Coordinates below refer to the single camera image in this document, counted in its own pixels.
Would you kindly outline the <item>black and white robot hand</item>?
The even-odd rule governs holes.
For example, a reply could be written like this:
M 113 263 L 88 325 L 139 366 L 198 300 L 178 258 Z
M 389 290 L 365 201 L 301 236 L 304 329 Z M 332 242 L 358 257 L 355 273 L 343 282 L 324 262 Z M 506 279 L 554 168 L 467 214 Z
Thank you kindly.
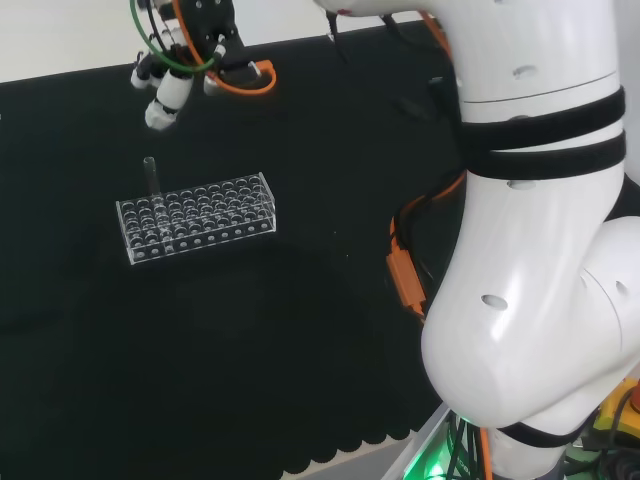
M 235 7 L 231 1 L 132 1 L 130 8 L 147 46 L 131 83 L 155 88 L 145 123 L 162 131 L 176 123 L 194 81 L 219 73 L 242 49 Z

